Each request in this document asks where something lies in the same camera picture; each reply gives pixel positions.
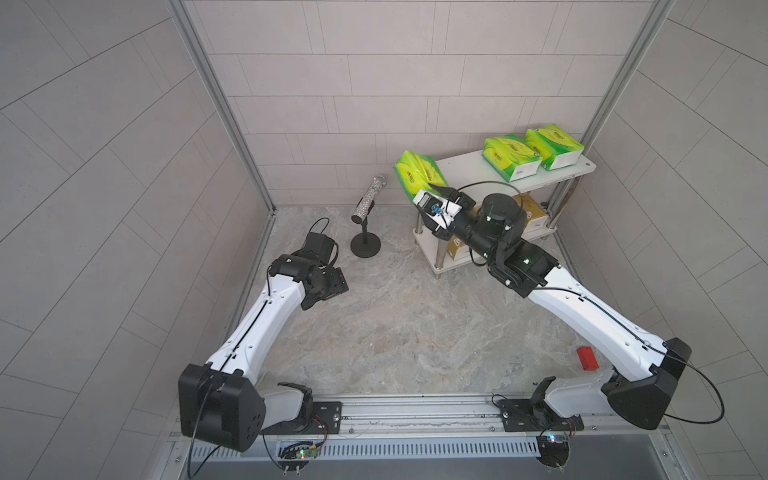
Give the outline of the gold tissue pack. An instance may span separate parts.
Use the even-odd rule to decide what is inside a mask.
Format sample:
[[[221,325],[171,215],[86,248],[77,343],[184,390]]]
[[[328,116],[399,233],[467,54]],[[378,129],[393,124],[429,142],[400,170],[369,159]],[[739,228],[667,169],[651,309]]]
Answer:
[[[523,234],[528,235],[535,230],[543,228],[547,221],[546,211],[528,193],[517,195],[517,198],[521,201],[521,206],[526,215]]]
[[[454,261],[459,261],[470,256],[469,247],[456,236],[452,236],[448,242],[447,255]]]

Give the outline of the green tissue pack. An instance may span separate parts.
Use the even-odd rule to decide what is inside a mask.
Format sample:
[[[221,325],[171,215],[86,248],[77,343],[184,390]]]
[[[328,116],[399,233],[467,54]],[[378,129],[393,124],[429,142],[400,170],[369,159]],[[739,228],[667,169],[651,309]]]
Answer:
[[[395,163],[394,170],[410,201],[421,190],[436,193],[434,186],[448,187],[436,161],[427,155],[406,150]]]
[[[529,129],[524,143],[541,157],[541,166],[547,171],[575,165],[584,146],[556,124]]]
[[[507,182],[535,175],[542,161],[535,150],[514,134],[487,138],[482,156]]]

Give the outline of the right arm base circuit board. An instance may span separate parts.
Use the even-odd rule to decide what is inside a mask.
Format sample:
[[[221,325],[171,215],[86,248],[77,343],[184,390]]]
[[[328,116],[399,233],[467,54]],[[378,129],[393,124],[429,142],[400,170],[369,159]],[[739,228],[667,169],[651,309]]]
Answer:
[[[549,469],[563,470],[570,457],[570,444],[566,437],[546,433],[536,438],[537,460]]]

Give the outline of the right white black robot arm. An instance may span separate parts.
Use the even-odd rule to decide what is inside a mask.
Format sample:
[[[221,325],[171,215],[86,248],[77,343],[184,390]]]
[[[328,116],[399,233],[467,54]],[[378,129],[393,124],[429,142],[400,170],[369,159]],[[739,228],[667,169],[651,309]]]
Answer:
[[[433,187],[419,191],[413,203],[435,237],[460,239],[493,278],[553,313],[609,360],[610,368],[593,374],[545,380],[535,402],[560,417],[614,414],[645,430],[658,427],[691,355],[685,342],[664,341],[637,326],[553,255],[524,240],[525,215],[513,197],[492,194],[475,212],[465,193]]]

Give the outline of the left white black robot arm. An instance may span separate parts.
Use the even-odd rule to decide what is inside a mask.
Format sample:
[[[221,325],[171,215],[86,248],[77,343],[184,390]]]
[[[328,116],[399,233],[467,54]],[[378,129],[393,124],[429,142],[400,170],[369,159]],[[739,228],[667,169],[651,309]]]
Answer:
[[[264,361],[296,309],[308,310],[348,290],[335,262],[338,244],[310,232],[302,247],[268,268],[255,303],[230,337],[202,365],[178,380],[183,435],[244,452],[270,428],[302,432],[313,422],[310,388],[282,382],[257,386]]]

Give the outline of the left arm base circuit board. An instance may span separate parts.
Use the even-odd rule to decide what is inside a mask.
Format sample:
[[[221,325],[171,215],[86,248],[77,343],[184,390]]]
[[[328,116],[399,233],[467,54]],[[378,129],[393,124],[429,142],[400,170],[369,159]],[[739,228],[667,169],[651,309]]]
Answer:
[[[278,450],[278,468],[284,475],[289,473],[299,475],[318,456],[320,450],[320,447],[309,441],[297,442],[281,447]]]

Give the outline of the white two-tier shelf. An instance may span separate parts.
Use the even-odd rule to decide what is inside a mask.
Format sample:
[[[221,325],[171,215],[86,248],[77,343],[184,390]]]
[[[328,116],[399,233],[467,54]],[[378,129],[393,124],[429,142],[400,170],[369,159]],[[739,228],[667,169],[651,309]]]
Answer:
[[[449,185],[456,188],[474,182],[501,179],[492,166],[482,157],[480,151],[439,160],[437,165]],[[572,186],[579,177],[594,172],[596,167],[597,165],[593,161],[581,155],[574,165],[553,171],[540,168],[535,175],[512,182],[513,186],[524,193],[540,189],[550,189],[551,193],[549,199],[545,202],[546,211],[549,215],[547,224],[533,229],[530,233],[524,234],[523,237],[528,241],[532,241],[554,233],[556,231],[554,220],[555,208],[563,203],[565,188]],[[419,215],[416,215],[416,218],[416,226],[413,230],[414,240],[423,252],[429,267],[437,277],[442,273],[471,264],[468,254],[457,256],[456,259],[451,258],[447,254],[448,242],[436,238],[426,229]]]

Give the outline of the glitter microphone on black stand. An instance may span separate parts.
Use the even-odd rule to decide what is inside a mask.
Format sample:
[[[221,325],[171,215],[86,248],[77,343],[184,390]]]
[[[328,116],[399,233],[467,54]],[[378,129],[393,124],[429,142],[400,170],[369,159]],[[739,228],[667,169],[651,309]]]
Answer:
[[[383,175],[376,175],[372,183],[356,205],[351,219],[361,227],[361,232],[351,240],[352,253],[359,258],[371,258],[377,255],[381,249],[380,238],[368,230],[368,217],[375,206],[378,194],[386,187],[387,179]]]

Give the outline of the small red block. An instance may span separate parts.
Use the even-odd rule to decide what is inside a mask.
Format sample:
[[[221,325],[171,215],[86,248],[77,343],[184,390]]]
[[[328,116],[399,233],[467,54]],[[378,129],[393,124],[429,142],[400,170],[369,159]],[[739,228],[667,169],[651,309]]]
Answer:
[[[577,349],[577,355],[584,371],[597,371],[599,363],[593,349],[589,346],[581,346]]]

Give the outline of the aluminium mounting rail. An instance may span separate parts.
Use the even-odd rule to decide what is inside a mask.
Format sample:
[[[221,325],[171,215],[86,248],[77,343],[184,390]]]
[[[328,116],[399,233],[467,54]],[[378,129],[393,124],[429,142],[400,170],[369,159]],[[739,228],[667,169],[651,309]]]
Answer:
[[[552,418],[539,424],[530,418],[527,399],[499,396],[343,396],[304,399],[287,389],[293,401],[280,398],[220,410],[218,393],[179,397],[183,435],[217,445],[224,451],[247,452],[256,443],[274,441],[290,447],[319,449],[326,457],[342,455],[448,455],[500,453],[536,456],[546,443],[565,443],[578,434],[640,435],[642,429],[616,415]]]

